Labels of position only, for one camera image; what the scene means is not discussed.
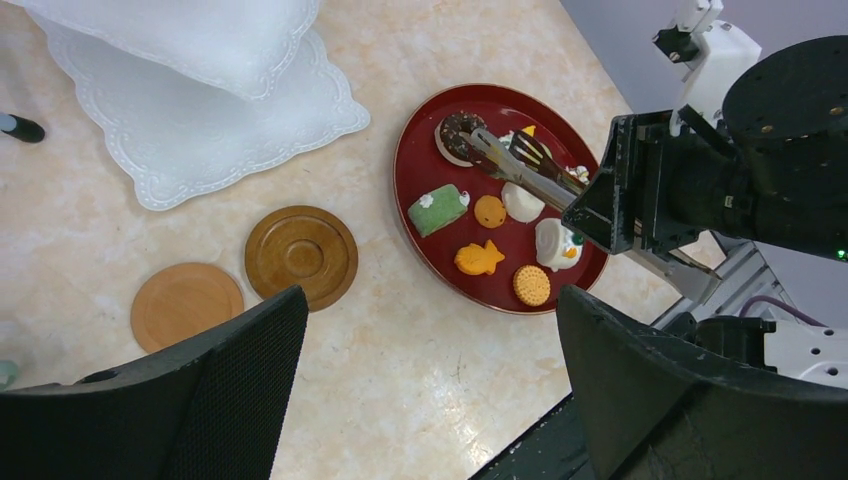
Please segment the white roll cake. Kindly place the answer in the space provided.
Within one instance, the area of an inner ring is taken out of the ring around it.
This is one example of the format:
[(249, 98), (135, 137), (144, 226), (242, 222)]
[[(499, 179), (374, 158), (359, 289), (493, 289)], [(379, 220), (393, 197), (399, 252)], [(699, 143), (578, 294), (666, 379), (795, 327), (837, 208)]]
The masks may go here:
[(583, 253), (584, 238), (557, 218), (546, 218), (535, 226), (536, 261), (556, 273), (575, 267)]

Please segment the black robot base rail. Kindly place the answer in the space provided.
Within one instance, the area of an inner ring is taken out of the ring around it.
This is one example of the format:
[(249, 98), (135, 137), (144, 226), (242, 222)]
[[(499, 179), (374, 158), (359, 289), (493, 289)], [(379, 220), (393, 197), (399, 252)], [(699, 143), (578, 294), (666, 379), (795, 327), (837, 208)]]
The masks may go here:
[(595, 478), (572, 394), (471, 476), (472, 480)]

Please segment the round tan biscuit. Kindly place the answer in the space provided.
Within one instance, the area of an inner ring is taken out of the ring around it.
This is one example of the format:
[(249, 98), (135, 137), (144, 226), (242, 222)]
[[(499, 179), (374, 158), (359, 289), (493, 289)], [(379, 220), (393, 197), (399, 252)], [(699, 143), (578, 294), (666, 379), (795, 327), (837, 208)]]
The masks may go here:
[(516, 297), (530, 307), (541, 306), (551, 295), (551, 282), (548, 275), (535, 265), (519, 267), (512, 278)]

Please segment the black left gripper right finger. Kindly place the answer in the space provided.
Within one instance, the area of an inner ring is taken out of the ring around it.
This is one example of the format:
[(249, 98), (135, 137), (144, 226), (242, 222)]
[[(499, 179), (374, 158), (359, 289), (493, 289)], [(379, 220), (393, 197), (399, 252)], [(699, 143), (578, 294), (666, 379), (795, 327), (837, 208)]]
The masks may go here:
[(843, 479), (847, 393), (724, 358), (566, 286), (559, 337), (599, 479)]

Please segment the metal serving tongs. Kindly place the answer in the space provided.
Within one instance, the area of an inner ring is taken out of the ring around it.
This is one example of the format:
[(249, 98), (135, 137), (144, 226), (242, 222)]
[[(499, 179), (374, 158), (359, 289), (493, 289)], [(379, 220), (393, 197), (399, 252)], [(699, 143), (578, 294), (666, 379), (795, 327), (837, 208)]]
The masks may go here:
[[(569, 207), (575, 207), (579, 195), (586, 189), (577, 179), (558, 183), (532, 171), (483, 128), (462, 132), (460, 137), (469, 146), (469, 160), (475, 166), (493, 178), (524, 188), (561, 214)], [(707, 302), (721, 283), (721, 277), (715, 271), (690, 256), (682, 252), (655, 254), (646, 251), (641, 247), (639, 238), (624, 255), (696, 303)]]

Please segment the light blue tripod stand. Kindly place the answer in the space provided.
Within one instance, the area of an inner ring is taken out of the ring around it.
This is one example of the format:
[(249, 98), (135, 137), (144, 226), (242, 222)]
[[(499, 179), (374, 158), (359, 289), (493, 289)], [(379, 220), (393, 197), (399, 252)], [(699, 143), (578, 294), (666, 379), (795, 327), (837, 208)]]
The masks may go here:
[(30, 144), (40, 143), (46, 136), (45, 130), (37, 122), (5, 112), (1, 113), (0, 130), (12, 138)]

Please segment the orange fish-shaped cookie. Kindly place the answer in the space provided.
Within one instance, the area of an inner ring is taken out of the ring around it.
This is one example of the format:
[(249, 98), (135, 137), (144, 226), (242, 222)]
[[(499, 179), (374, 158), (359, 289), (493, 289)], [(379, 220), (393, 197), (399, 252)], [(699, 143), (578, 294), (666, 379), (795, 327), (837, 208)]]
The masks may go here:
[(497, 265), (504, 260), (505, 255), (494, 242), (487, 240), (483, 245), (471, 243), (461, 247), (454, 257), (454, 264), (466, 275), (493, 275)]

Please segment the chocolate sprinkle donut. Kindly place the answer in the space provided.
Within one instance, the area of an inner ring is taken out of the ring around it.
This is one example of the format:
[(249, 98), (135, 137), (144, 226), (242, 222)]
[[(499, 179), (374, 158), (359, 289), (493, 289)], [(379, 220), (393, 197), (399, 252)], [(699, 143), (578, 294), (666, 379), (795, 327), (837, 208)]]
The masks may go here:
[(436, 147), (440, 154), (451, 164), (473, 167), (470, 161), (469, 145), (462, 133), (471, 134), (475, 129), (487, 129), (487, 122), (478, 114), (460, 110), (444, 117), (434, 130)]

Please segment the yellow cake slice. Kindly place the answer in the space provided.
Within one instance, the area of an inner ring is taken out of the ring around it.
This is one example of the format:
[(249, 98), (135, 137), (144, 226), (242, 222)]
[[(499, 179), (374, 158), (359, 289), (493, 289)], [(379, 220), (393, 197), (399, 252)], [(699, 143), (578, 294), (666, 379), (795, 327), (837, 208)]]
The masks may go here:
[(553, 158), (551, 150), (543, 143), (535, 139), (535, 125), (529, 125), (519, 130), (519, 139), (513, 140), (516, 132), (510, 130), (501, 136), (499, 141), (516, 158), (540, 160), (542, 158)]

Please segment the red round tray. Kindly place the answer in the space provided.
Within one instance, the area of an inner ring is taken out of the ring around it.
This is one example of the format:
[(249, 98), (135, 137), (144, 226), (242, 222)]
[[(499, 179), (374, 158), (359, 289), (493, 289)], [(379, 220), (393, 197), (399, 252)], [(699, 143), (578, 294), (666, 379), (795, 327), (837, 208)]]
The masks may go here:
[[(584, 166), (595, 173), (598, 162), (577, 131), (553, 109), (517, 90), (490, 84), (458, 85), (435, 94), (412, 114), (398, 141), (393, 167), (395, 200), (407, 236), (422, 262), (453, 291), (483, 306), (519, 315), (552, 312), (557, 303), (555, 294), (540, 306), (528, 306), (513, 289), (515, 272), (536, 262), (533, 223), (507, 219), (502, 226), (487, 229), (473, 213), (467, 212), (427, 237), (420, 236), (412, 224), (409, 207), (423, 194), (443, 185), (455, 185), (459, 191), (468, 192), (473, 201), (501, 192), (502, 181), (476, 168), (455, 166), (438, 151), (437, 124), (459, 111), (480, 115), (498, 136), (533, 126), (535, 138), (552, 151), (555, 162), (562, 167)], [(483, 245), (488, 240), (505, 256), (495, 273), (462, 273), (454, 263), (459, 249), (471, 243)]]

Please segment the mint green cup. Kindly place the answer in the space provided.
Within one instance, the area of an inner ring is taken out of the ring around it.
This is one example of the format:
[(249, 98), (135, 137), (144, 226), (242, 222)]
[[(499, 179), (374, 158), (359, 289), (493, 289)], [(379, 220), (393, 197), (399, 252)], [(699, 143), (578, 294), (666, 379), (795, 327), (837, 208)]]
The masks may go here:
[(11, 360), (0, 361), (0, 390), (9, 389), (19, 378), (19, 366)]

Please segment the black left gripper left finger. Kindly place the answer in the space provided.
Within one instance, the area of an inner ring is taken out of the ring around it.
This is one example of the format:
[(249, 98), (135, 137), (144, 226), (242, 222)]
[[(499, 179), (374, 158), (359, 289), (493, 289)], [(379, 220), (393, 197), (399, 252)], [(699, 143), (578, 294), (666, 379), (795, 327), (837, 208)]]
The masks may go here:
[(291, 287), (156, 353), (1, 396), (5, 479), (267, 479), (305, 339)]

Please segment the orange chip cookie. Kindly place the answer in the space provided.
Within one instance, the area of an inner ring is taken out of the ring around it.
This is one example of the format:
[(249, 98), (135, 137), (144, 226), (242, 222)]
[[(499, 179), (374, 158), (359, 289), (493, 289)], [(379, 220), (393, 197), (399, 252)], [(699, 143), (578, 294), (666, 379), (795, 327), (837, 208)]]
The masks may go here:
[(483, 195), (475, 202), (473, 215), (482, 227), (496, 229), (504, 224), (507, 212), (499, 197)]

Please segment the green matcha roll cake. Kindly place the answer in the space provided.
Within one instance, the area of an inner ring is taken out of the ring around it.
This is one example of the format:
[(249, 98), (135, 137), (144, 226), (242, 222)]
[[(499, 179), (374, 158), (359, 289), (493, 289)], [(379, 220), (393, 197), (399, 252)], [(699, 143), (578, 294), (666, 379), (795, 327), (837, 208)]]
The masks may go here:
[(426, 238), (463, 216), (470, 201), (467, 191), (445, 184), (422, 194), (407, 209), (407, 214), (419, 236)]

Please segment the white round mousse cake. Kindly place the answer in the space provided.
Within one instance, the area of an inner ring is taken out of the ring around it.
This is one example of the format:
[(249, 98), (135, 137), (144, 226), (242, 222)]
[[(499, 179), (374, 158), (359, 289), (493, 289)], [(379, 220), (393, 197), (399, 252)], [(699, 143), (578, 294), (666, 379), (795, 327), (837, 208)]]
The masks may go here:
[(501, 190), (501, 201), (507, 215), (521, 223), (535, 221), (543, 212), (546, 204), (522, 187), (506, 182)]

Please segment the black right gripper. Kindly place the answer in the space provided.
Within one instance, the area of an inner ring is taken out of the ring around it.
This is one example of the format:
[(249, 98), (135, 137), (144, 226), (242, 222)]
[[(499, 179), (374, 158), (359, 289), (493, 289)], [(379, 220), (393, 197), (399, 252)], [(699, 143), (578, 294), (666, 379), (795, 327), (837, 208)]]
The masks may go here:
[(566, 226), (609, 254), (666, 254), (704, 230), (752, 236), (756, 195), (725, 123), (687, 109), (674, 136), (672, 114), (612, 120), (597, 172), (562, 215)]

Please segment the white strawberry cake slice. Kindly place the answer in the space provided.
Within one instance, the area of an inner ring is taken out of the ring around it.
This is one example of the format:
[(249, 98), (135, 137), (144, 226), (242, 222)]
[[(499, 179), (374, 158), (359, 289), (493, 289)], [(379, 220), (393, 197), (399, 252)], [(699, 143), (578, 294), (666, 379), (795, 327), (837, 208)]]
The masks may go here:
[(587, 167), (583, 165), (578, 165), (576, 167), (567, 167), (566, 172), (576, 178), (583, 185), (588, 185), (590, 183), (590, 172)]

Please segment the dark wooden saucer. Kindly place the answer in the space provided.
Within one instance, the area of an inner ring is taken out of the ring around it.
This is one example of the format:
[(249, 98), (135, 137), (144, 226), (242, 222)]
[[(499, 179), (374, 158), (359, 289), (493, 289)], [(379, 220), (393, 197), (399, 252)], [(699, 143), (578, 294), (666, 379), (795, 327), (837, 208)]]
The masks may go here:
[(299, 286), (311, 312), (332, 306), (347, 293), (358, 264), (358, 247), (348, 227), (314, 206), (269, 213), (245, 243), (244, 267), (255, 293), (268, 299)]

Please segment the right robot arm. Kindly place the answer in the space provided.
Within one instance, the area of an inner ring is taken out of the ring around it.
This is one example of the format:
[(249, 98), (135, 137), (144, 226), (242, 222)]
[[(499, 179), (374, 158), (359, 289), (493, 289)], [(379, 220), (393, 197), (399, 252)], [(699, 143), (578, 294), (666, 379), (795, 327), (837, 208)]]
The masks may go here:
[(695, 64), (679, 105), (613, 120), (563, 223), (700, 304), (720, 277), (682, 247), (706, 230), (845, 262), (846, 36), (768, 57), (733, 32), (663, 30), (655, 43)]

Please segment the light wooden coaster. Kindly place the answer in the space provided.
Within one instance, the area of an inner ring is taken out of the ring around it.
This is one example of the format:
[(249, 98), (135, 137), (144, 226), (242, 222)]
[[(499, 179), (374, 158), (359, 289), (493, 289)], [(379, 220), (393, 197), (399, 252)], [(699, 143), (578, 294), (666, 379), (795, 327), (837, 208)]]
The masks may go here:
[(229, 321), (244, 311), (237, 282), (207, 263), (169, 266), (138, 290), (130, 310), (133, 335), (154, 353)]

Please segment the white three-tier cake stand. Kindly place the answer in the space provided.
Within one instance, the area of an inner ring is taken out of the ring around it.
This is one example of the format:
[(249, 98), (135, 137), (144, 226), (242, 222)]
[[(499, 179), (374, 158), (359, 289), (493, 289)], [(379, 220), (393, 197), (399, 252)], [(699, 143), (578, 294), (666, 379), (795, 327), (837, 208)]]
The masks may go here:
[(138, 202), (164, 211), (364, 129), (316, 1), (26, 1)]

